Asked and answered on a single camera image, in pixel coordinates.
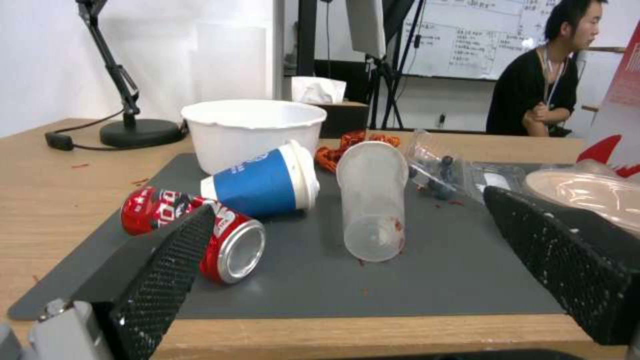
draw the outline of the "wooden table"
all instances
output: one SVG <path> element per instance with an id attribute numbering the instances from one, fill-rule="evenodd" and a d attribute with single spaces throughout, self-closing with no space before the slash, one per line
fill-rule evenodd
<path id="1" fill-rule="evenodd" d="M 64 120 L 0 138 L 0 322 L 27 343 L 29 322 L 6 310 L 121 205 L 134 182 L 151 178 L 190 139 L 153 149 L 57 151 L 44 133 Z M 98 127 L 71 133 L 97 144 Z M 407 143 L 410 133 L 399 133 Z M 571 163 L 582 141 L 434 135 L 468 160 Z M 323 140 L 334 147 L 336 140 Z M 158 359 L 310 358 L 415 354 L 498 348 L 551 348 L 589 359 L 621 359 L 624 347 L 601 347 L 567 315 L 414 316 L 278 320 L 177 320 Z"/>

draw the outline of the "red poster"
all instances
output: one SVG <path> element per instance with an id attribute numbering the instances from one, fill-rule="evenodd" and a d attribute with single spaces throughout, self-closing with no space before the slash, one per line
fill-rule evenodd
<path id="1" fill-rule="evenodd" d="M 640 22 L 577 161 L 584 159 L 609 164 L 618 175 L 640 181 Z"/>

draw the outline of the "black hair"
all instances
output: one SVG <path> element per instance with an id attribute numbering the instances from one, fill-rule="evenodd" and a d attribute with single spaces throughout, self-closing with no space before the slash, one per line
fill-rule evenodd
<path id="1" fill-rule="evenodd" d="M 551 10 L 551 15 L 547 19 L 545 26 L 545 38 L 551 41 L 560 35 L 560 28 L 566 21 L 572 28 L 573 33 L 578 28 L 578 23 L 587 13 L 592 2 L 608 3 L 608 0 L 561 0 L 558 5 Z"/>

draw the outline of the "lamp base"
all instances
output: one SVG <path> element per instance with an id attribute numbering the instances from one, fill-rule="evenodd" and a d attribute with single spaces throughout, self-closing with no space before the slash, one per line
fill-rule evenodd
<path id="1" fill-rule="evenodd" d="M 124 122 L 112 122 L 100 129 L 100 141 L 113 147 L 150 147 L 178 142 L 182 132 L 168 120 L 136 119 L 134 127 Z"/>

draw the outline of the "white cup lid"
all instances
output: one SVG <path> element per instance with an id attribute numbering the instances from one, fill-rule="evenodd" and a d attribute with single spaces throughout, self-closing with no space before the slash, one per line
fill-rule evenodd
<path id="1" fill-rule="evenodd" d="M 291 145 L 291 149 L 298 160 L 307 193 L 307 209 L 311 209 L 316 205 L 316 197 L 320 192 L 320 183 L 316 177 L 314 159 L 309 150 L 302 147 L 296 140 L 288 140 L 287 144 Z"/>

